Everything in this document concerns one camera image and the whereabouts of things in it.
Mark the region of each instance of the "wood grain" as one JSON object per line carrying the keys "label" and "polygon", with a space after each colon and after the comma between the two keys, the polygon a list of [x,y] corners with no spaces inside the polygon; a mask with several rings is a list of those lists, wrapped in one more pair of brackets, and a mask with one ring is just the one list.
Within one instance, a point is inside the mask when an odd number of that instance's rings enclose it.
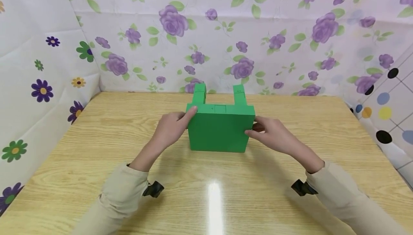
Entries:
{"label": "wood grain", "polygon": [[[136,156],[163,113],[184,110],[191,98],[96,96],[0,218],[2,234],[69,234],[116,165]],[[323,159],[340,164],[413,232],[413,194],[342,100],[248,95],[247,101],[258,115],[280,119]],[[207,102],[230,104],[233,98],[213,94]],[[294,195],[291,184],[305,174],[290,157],[252,140],[244,154],[188,146],[185,133],[156,161],[149,181],[165,190],[157,199],[145,197],[119,234],[352,234],[315,197]]]}

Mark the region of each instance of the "green flower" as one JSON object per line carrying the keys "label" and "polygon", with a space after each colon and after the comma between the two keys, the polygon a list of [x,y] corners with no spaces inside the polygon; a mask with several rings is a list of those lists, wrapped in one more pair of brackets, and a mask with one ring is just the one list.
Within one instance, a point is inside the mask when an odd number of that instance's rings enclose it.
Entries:
{"label": "green flower", "polygon": [[44,69],[43,64],[38,59],[36,59],[36,61],[34,62],[34,65],[37,67],[37,70],[43,71]]}
{"label": "green flower", "polygon": [[11,141],[8,147],[3,148],[3,156],[1,157],[3,160],[7,159],[7,162],[12,162],[14,159],[19,160],[22,154],[25,154],[27,151],[25,148],[27,147],[27,143],[23,143],[23,140]]}
{"label": "green flower", "polygon": [[80,53],[79,58],[81,59],[86,59],[89,62],[93,62],[93,54],[92,51],[90,50],[90,47],[87,43],[84,41],[79,42],[81,47],[76,48],[76,51]]}

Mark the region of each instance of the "yellow flower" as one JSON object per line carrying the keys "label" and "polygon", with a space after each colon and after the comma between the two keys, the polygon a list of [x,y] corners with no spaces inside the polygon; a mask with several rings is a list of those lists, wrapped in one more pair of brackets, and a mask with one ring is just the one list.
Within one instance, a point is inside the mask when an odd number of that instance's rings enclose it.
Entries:
{"label": "yellow flower", "polygon": [[85,86],[85,80],[83,78],[77,77],[72,80],[73,87],[81,88]]}

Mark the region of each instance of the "beige sleeve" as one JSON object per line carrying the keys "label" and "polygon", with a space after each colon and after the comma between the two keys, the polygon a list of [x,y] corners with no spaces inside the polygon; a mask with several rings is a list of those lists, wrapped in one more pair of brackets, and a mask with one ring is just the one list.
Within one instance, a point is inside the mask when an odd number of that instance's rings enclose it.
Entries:
{"label": "beige sleeve", "polygon": [[317,173],[307,175],[308,184],[317,198],[357,235],[408,235],[373,200],[361,192],[351,176],[340,166],[326,162]]}
{"label": "beige sleeve", "polygon": [[148,187],[148,173],[119,165],[103,185],[101,195],[82,217],[72,235],[112,235],[137,209]]}

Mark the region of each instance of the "green block structure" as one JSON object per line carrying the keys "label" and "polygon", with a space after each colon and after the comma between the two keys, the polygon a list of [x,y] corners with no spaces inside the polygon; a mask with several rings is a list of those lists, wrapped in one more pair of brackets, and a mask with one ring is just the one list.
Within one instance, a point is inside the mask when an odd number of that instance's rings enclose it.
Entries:
{"label": "green block structure", "polygon": [[192,103],[198,111],[188,124],[191,150],[244,153],[248,136],[244,131],[252,128],[255,110],[247,105],[244,86],[234,85],[234,104],[206,104],[207,88],[204,83],[195,85]]}

